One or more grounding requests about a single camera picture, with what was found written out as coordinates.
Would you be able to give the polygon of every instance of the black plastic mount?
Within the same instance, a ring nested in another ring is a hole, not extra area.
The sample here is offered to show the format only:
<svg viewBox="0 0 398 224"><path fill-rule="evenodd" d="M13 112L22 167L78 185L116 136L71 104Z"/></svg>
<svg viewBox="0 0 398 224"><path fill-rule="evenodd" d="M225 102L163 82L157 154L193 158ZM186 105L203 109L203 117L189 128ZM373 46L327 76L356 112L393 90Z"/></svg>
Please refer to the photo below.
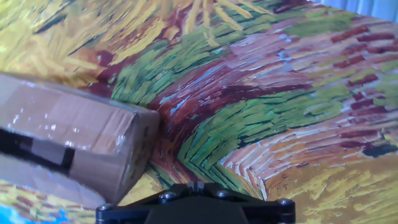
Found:
<svg viewBox="0 0 398 224"><path fill-rule="evenodd" d="M130 205L105 204L96 209L96 224L138 223L291 224L295 223L295 203L289 199L263 201L219 184L191 182L174 184Z"/></svg>

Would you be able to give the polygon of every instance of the screw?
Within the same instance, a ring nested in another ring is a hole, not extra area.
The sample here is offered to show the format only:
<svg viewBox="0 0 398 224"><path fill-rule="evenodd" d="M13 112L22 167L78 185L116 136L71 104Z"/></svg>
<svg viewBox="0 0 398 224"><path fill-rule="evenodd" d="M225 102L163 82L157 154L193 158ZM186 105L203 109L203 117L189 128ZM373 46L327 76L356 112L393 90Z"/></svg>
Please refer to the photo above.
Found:
<svg viewBox="0 0 398 224"><path fill-rule="evenodd" d="M281 205L289 205L289 204L293 203L293 200L287 199L287 198L281 198L281 199L278 199L277 202L280 203Z"/></svg>
<svg viewBox="0 0 398 224"><path fill-rule="evenodd" d="M171 199L176 197L177 194L174 192L164 192L163 194L159 195L159 198L161 199Z"/></svg>
<svg viewBox="0 0 398 224"><path fill-rule="evenodd" d="M106 211L106 210L109 210L111 208L113 208L113 205L110 204L110 203L106 203L106 204L103 204L103 205L99 206L97 209L100 210L100 211Z"/></svg>
<svg viewBox="0 0 398 224"><path fill-rule="evenodd" d="M219 190L217 191L217 197L219 198L223 198L223 197L227 197L229 195L229 192L226 190Z"/></svg>

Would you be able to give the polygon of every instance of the clear plastic tape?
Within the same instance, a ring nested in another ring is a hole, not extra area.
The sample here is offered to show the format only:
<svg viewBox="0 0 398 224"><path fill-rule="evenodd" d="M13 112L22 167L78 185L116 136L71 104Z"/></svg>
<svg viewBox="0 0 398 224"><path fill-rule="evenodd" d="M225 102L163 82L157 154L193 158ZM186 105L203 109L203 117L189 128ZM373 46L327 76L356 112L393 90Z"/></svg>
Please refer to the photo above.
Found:
<svg viewBox="0 0 398 224"><path fill-rule="evenodd" d="M0 73L0 85L0 128L92 153L117 154L137 112L149 112L42 80Z"/></svg>

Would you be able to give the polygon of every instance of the cardboard box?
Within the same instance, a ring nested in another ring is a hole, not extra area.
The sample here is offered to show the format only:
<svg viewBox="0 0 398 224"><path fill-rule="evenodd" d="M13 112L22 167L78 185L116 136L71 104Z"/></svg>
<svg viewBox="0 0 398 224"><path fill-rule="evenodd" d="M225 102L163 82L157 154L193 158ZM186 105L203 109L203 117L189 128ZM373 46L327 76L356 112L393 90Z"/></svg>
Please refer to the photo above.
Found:
<svg viewBox="0 0 398 224"><path fill-rule="evenodd" d="M0 154L0 177L24 189L53 195L86 208L96 208L105 203L102 196L75 180L4 154Z"/></svg>
<svg viewBox="0 0 398 224"><path fill-rule="evenodd" d="M159 119L138 106L0 73L0 128L23 137L21 150L110 203L119 202L142 175Z"/></svg>

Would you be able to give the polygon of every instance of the van gogh style print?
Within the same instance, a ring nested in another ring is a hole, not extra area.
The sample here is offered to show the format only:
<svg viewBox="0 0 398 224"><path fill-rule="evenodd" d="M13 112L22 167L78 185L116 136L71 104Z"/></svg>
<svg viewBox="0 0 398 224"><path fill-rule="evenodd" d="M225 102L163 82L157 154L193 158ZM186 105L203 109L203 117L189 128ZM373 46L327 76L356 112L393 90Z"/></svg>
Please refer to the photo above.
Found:
<svg viewBox="0 0 398 224"><path fill-rule="evenodd" d="M0 15L2 71L161 114L122 203L201 179L292 198L299 223L398 219L397 24L302 0L18 0Z"/></svg>

